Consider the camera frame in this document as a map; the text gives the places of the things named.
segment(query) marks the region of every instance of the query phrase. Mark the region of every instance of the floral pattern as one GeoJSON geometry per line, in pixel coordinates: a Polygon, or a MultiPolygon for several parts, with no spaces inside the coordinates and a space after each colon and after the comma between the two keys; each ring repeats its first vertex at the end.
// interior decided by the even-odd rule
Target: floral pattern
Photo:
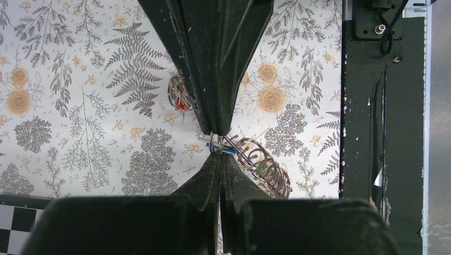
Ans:
{"type": "MultiPolygon", "coordinates": [[[[341,1],[276,0],[231,135],[254,138],[291,198],[338,197],[341,1]]],[[[194,113],[136,0],[0,0],[0,192],[169,194],[204,163],[194,113]]]]}

